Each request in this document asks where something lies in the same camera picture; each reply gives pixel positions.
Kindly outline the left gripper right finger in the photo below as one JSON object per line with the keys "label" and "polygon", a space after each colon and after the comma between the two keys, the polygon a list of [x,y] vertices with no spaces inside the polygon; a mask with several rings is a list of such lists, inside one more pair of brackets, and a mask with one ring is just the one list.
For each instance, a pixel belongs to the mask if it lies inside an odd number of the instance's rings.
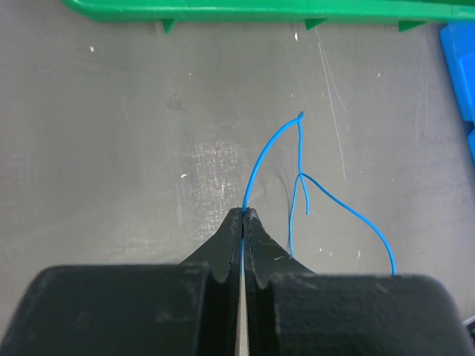
{"label": "left gripper right finger", "polygon": [[251,355],[472,355],[447,289],[424,275],[316,274],[243,217]]}

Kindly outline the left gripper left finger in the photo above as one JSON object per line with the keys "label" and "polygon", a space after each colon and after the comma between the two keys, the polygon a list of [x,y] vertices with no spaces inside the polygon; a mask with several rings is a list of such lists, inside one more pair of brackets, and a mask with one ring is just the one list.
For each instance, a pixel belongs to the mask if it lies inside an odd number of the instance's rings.
{"label": "left gripper left finger", "polygon": [[178,264],[51,266],[30,283],[3,355],[233,355],[242,212]]}

